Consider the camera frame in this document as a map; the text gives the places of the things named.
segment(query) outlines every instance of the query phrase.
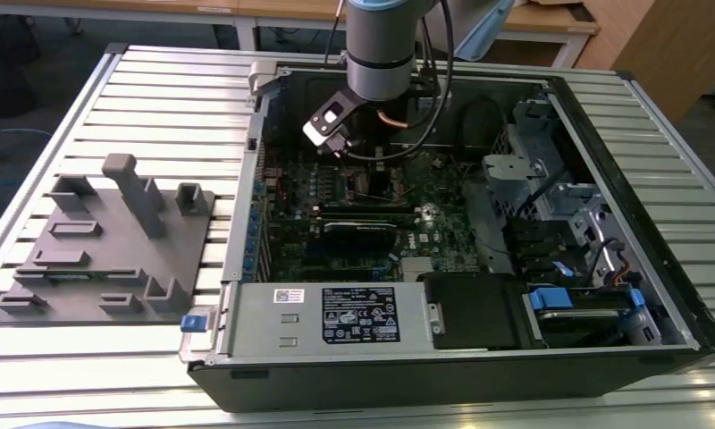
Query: warning label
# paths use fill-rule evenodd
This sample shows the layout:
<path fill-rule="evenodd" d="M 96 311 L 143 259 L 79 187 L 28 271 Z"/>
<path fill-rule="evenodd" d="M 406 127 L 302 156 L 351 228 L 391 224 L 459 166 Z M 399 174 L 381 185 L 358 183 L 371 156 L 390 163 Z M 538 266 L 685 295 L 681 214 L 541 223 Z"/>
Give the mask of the warning label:
<path fill-rule="evenodd" d="M 323 340 L 329 344 L 401 341 L 395 288 L 325 289 Z"/>

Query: slotted metal surface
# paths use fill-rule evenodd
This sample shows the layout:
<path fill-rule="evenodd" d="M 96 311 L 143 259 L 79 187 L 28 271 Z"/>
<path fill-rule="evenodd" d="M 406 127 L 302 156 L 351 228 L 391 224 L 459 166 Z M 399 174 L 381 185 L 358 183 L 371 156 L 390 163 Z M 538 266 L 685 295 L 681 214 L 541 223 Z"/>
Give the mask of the slotted metal surface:
<path fill-rule="evenodd" d="M 163 189 L 199 181 L 220 197 L 202 257 L 195 304 L 218 302 L 234 214 L 242 142 L 251 108 L 247 77 L 259 57 L 321 61 L 309 55 L 232 53 L 131 46 L 107 55 L 56 134 L 58 152 L 24 207 L 0 230 L 0 294 L 11 287 L 55 203 L 43 197 L 59 173 L 91 174 L 96 187 L 110 152 L 139 159 L 139 173 Z M 714 179 L 637 88 L 612 72 L 461 64 L 462 70 L 562 74 L 621 169 L 715 316 Z M 110 426 L 258 424 L 390 427 L 715 427 L 715 364 L 648 379 L 604 398 L 386 408 L 347 413 L 231 415 L 186 375 L 176 326 L 0 327 L 0 427 L 47 421 Z"/>

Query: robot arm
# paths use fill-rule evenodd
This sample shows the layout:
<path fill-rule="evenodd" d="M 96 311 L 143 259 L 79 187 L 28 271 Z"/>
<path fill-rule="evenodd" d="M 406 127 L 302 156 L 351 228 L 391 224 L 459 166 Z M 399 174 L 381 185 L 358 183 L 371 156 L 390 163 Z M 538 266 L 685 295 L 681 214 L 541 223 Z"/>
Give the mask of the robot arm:
<path fill-rule="evenodd" d="M 504 27 L 514 0 L 441 0 L 435 6 L 437 3 L 438 0 L 347 0 L 349 88 L 334 95 L 303 127 L 313 143 L 325 152 L 339 156 L 353 146 L 353 133 L 346 120 L 355 110 L 370 103 L 381 105 L 390 102 L 409 91 L 417 64 L 415 42 L 421 18 L 429 15 L 433 45 L 438 45 L 434 40 L 445 40 L 445 50 L 451 60 L 454 53 L 466 59 L 478 59 Z M 453 21 L 462 25 L 454 28 Z M 446 82 L 451 77 L 453 61 L 449 62 Z M 409 153 L 430 136 L 449 94 L 446 84 L 427 132 Z M 391 158 L 407 155 L 405 152 L 393 154 Z M 377 160 L 350 153 L 347 155 Z"/>

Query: black cable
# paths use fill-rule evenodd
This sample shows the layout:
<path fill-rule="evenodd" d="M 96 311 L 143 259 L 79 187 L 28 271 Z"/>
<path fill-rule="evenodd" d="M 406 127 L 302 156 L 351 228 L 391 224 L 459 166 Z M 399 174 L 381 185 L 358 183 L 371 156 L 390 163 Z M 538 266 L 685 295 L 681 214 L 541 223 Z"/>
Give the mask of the black cable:
<path fill-rule="evenodd" d="M 584 286 L 585 288 L 590 287 L 592 283 L 594 282 L 594 270 L 597 269 L 597 264 L 598 264 L 598 260 L 601 259 L 601 254 L 605 252 L 605 247 L 609 246 L 609 244 L 616 241 L 618 241 L 616 237 L 609 237 L 606 240 L 601 242 L 601 244 L 597 247 L 597 250 L 594 250 L 592 263 L 588 265 L 586 277 L 584 278 L 584 281 L 581 282 L 581 286 Z"/>
<path fill-rule="evenodd" d="M 337 34 L 337 27 L 339 27 L 339 16 L 342 15 L 342 8 L 339 7 L 337 9 L 337 18 L 334 18 L 334 26 L 331 27 L 331 34 L 330 34 L 330 41 L 326 44 L 326 54 L 323 55 L 323 67 L 327 67 L 330 65 L 330 50 L 331 50 L 331 42 L 334 41 L 334 35 Z"/>
<path fill-rule="evenodd" d="M 451 95 L 451 85 L 453 85 L 453 51 L 455 49 L 454 42 L 453 42 L 453 17 L 451 17 L 451 8 L 449 6 L 447 0 L 441 0 L 441 6 L 442 6 L 442 14 L 445 16 L 445 27 L 446 27 L 446 37 L 447 37 L 447 49 L 449 49 L 449 55 L 447 55 L 447 70 L 445 73 L 445 79 L 446 79 L 446 85 L 445 85 L 445 91 L 441 98 L 441 103 L 438 104 L 438 108 L 434 110 L 434 116 L 431 117 L 430 125 L 427 126 L 427 129 L 425 130 L 423 134 L 419 137 L 419 141 L 411 146 L 409 149 L 403 150 L 402 152 L 398 152 L 397 154 L 387 155 L 387 156 L 378 156 L 378 157 L 370 157 L 370 156 L 361 156 L 357 154 L 353 154 L 347 152 L 347 156 L 353 159 L 358 159 L 359 161 L 369 161 L 369 162 L 381 162 L 381 161 L 389 161 L 391 159 L 398 159 L 405 156 L 409 156 L 411 153 L 414 153 L 419 147 L 425 144 L 427 139 L 430 138 L 431 132 L 434 131 L 434 127 L 438 124 L 438 120 L 441 119 L 442 111 L 445 110 L 445 102 L 449 99 L 449 95 Z"/>
<path fill-rule="evenodd" d="M 434 62 L 434 58 L 431 56 L 431 37 L 430 37 L 430 28 L 427 27 L 427 19 L 421 19 L 421 32 L 423 34 L 423 50 L 425 50 L 425 61 L 427 61 L 429 58 L 429 67 L 431 68 L 431 72 L 434 74 L 434 96 L 431 99 L 431 106 L 425 115 L 421 117 L 418 121 L 411 123 L 406 130 L 413 130 L 414 128 L 421 127 L 431 118 L 431 115 L 434 114 L 434 111 L 438 107 L 438 92 L 441 91 L 441 77 L 438 76 L 438 64 Z"/>
<path fill-rule="evenodd" d="M 544 184 L 541 187 L 536 190 L 536 192 L 532 193 L 532 195 L 528 197 L 520 208 L 517 209 L 517 212 L 514 213 L 514 217 L 520 217 L 522 212 L 530 207 L 530 205 L 536 202 L 536 200 L 546 193 L 546 191 L 552 188 L 553 185 L 557 184 L 565 173 L 568 172 L 568 166 L 562 165 L 562 168 L 554 172 L 549 176 L 549 178 L 544 181 Z"/>
<path fill-rule="evenodd" d="M 421 45 L 423 48 L 425 55 L 425 67 L 434 67 L 434 56 L 431 54 L 431 37 L 430 27 L 427 26 L 427 17 L 421 18 L 421 34 L 423 36 Z"/>

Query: table leg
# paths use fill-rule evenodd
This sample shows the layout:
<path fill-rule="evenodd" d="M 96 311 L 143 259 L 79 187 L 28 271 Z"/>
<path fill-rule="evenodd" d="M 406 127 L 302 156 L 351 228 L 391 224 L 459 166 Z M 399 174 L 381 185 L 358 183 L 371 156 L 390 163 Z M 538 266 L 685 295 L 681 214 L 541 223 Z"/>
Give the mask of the table leg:
<path fill-rule="evenodd" d="M 237 32 L 239 34 L 239 49 L 242 51 L 258 50 L 257 22 L 254 17 L 238 16 Z"/>
<path fill-rule="evenodd" d="M 588 38 L 588 34 L 570 35 L 566 43 L 562 45 L 562 49 L 560 49 L 560 54 L 552 65 L 553 67 L 561 69 L 572 69 L 576 67 L 576 61 L 584 52 L 584 47 L 586 47 Z"/>
<path fill-rule="evenodd" d="M 75 36 L 83 34 L 83 19 L 82 18 L 64 18 L 63 21 L 67 24 L 67 29 Z"/>

